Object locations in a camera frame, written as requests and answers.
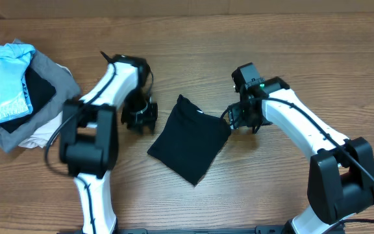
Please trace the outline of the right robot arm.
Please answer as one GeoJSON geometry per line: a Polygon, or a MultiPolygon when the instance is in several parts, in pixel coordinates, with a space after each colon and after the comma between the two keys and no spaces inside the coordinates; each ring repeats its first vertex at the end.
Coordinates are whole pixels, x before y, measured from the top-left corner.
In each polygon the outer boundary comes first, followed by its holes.
{"type": "Polygon", "coordinates": [[[263,225],[256,233],[343,233],[343,221],[374,205],[374,157],[367,140],[351,140],[310,111],[280,77],[265,80],[253,63],[232,73],[240,102],[227,114],[231,129],[274,124],[310,163],[309,206],[284,225],[263,225]]]}

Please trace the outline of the black t-shirt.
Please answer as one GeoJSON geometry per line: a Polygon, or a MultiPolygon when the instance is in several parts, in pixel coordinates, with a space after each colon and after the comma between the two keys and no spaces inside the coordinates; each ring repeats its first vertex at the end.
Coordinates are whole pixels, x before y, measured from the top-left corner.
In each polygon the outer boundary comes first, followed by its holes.
{"type": "Polygon", "coordinates": [[[147,153],[196,186],[231,135],[227,122],[180,95],[147,153]]]}

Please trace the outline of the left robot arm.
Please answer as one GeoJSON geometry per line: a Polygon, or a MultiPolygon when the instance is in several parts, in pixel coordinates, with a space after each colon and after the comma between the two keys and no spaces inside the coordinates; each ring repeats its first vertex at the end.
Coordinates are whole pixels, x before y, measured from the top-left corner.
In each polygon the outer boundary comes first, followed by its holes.
{"type": "Polygon", "coordinates": [[[153,73],[144,58],[106,57],[107,71],[80,100],[64,103],[60,125],[60,161],[79,192],[83,227],[80,233],[117,233],[110,174],[118,159],[118,123],[143,133],[154,131],[158,105],[143,91],[153,73]]]}

